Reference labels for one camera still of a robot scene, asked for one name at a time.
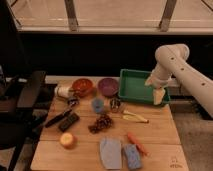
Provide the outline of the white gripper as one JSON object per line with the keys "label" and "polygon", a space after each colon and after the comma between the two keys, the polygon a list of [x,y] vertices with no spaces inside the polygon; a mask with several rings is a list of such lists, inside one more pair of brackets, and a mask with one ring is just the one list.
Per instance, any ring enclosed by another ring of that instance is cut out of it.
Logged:
{"label": "white gripper", "polygon": [[153,90],[153,98],[154,98],[154,104],[159,105],[163,97],[165,95],[165,89],[164,87],[167,85],[166,80],[161,80],[157,78],[155,75],[150,74],[150,76],[145,81],[146,86],[152,86],[154,88]]}

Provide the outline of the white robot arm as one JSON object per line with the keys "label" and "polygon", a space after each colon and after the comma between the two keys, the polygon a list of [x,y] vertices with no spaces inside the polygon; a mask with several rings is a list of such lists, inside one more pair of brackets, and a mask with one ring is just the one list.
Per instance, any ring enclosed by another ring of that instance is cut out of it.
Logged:
{"label": "white robot arm", "polygon": [[190,50],[185,44],[158,47],[155,51],[157,64],[145,85],[153,87],[154,104],[159,105],[165,95],[164,88],[168,85],[171,76],[174,75],[213,118],[213,80],[186,62],[189,54]]}

